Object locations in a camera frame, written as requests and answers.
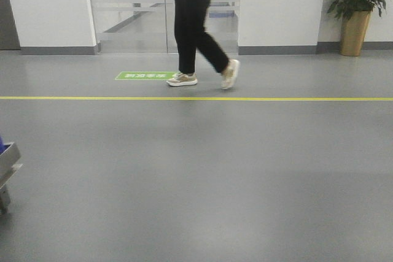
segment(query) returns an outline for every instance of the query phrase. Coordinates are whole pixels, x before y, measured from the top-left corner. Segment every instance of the metal cart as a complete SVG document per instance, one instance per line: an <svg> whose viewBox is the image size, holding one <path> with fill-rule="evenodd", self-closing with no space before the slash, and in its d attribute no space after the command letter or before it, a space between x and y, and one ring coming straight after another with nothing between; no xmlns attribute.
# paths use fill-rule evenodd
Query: metal cart
<svg viewBox="0 0 393 262"><path fill-rule="evenodd" d="M0 154L0 212L5 214L8 212L10 204L10 196L7 190L7 182L10 178L23 166L17 164L20 159L19 149L16 143L11 142L4 144L6 150Z"/></svg>

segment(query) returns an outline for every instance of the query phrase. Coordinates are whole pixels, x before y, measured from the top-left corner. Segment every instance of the shoe sole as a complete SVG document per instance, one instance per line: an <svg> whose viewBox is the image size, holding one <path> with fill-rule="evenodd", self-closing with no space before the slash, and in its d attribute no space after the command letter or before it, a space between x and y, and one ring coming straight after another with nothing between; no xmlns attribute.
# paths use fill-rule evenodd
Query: shoe sole
<svg viewBox="0 0 393 262"><path fill-rule="evenodd" d="M229 83L227 87L222 87L222 89L224 90L232 88L235 84L236 79L238 78L240 62L238 60L233 60L233 61L235 61L235 64L233 66L233 77L231 79L231 83Z"/></svg>
<svg viewBox="0 0 393 262"><path fill-rule="evenodd" d="M186 82L181 82L181 83L172 83L170 81L166 81L169 86L172 87L178 87L178 86L192 86L198 83L198 80L195 79L194 81L186 81Z"/></svg>

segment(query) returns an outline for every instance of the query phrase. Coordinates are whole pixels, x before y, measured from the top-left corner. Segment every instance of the black pants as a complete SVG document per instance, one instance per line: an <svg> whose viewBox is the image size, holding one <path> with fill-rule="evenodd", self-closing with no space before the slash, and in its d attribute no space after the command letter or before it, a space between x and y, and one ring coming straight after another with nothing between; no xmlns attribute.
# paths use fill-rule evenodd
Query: black pants
<svg viewBox="0 0 393 262"><path fill-rule="evenodd" d="M210 0L175 0L174 36L179 52L179 71L195 72L195 53L198 49L221 73L229 62L217 42L205 31L204 20Z"/></svg>

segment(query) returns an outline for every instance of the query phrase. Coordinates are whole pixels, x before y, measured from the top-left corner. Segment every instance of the white wall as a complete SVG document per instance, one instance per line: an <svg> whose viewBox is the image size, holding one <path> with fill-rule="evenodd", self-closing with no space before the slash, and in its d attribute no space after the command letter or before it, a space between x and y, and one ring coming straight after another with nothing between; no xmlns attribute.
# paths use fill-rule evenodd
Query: white wall
<svg viewBox="0 0 393 262"><path fill-rule="evenodd" d="M10 0L21 47L94 47L90 0Z"/></svg>
<svg viewBox="0 0 393 262"><path fill-rule="evenodd" d="M332 21L333 16L322 13L323 3L324 0L241 0L239 46L296 46L339 41L340 26ZM388 10L393 11L393 3L389 1L387 5ZM373 16L366 41L393 41L391 28L391 14L384 15L382 20Z"/></svg>

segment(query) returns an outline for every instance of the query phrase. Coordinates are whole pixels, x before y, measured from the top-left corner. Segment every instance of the blue object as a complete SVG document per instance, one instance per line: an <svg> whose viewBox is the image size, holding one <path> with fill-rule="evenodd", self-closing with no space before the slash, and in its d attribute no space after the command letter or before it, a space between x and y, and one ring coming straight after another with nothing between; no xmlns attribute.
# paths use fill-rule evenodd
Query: blue object
<svg viewBox="0 0 393 262"><path fill-rule="evenodd" d="M3 151L5 151L5 150L6 150L6 147L2 143L1 136L0 136L0 153L3 153Z"/></svg>

